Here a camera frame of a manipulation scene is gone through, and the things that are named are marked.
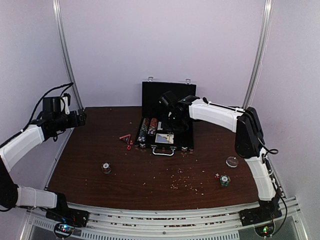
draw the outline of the silver handle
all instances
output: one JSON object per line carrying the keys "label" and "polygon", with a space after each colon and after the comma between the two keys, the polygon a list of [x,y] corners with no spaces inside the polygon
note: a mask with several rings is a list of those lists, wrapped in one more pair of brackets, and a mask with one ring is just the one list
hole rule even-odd
{"label": "silver handle", "polygon": [[171,156],[175,155],[175,150],[176,150],[176,148],[175,148],[175,147],[172,147],[172,148],[171,148],[171,151],[172,151],[171,154],[169,154],[169,153],[157,153],[157,152],[156,152],[156,147],[152,147],[152,153],[153,153],[153,155],[158,155],[158,156],[168,156],[168,157],[171,157]]}

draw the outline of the green poker chip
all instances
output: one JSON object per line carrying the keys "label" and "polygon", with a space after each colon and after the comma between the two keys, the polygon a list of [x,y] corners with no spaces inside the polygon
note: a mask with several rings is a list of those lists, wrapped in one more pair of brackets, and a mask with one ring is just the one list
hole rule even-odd
{"label": "green poker chip", "polygon": [[227,175],[222,175],[222,176],[220,177],[220,183],[221,183],[221,185],[224,186],[224,187],[229,186],[230,181],[231,181],[231,179],[230,179],[230,177],[227,176]]}

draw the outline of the white wall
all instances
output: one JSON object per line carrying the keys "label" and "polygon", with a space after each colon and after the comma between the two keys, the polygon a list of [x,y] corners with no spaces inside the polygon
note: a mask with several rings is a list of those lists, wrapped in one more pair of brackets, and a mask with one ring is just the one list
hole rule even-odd
{"label": "white wall", "polygon": [[140,106],[141,82],[190,78],[197,94],[241,106],[265,1],[64,0],[61,12],[81,100]]}
{"label": "white wall", "polygon": [[[68,82],[51,0],[0,1],[0,142],[29,120],[38,99]],[[12,170],[17,184],[43,189],[66,135],[29,152]],[[0,239],[14,240],[24,210],[0,212]]]}
{"label": "white wall", "polygon": [[288,196],[320,236],[320,2],[275,1],[253,106]]}

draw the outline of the red triangle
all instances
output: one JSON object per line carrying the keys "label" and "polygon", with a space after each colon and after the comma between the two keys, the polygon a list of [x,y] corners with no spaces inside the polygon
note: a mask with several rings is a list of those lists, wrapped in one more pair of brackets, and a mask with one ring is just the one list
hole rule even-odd
{"label": "red triangle", "polygon": [[120,139],[121,141],[125,142],[126,144],[129,144],[130,138],[131,138],[131,134],[128,134],[128,135],[124,135],[124,136],[119,137],[119,139]]}

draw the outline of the dark brown tabletop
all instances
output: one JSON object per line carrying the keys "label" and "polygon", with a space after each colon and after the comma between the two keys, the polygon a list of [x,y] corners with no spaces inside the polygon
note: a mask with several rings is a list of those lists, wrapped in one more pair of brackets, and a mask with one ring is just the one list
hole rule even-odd
{"label": "dark brown tabletop", "polygon": [[[54,170],[48,190],[64,193],[68,202],[130,210],[187,210],[258,201],[246,162],[234,150],[235,134],[223,127],[194,123],[194,152],[155,156],[119,140],[136,136],[140,107],[89,107],[86,126],[77,127]],[[238,167],[226,159],[236,156]],[[111,164],[104,174],[101,165]],[[228,175],[221,186],[215,173]]]}

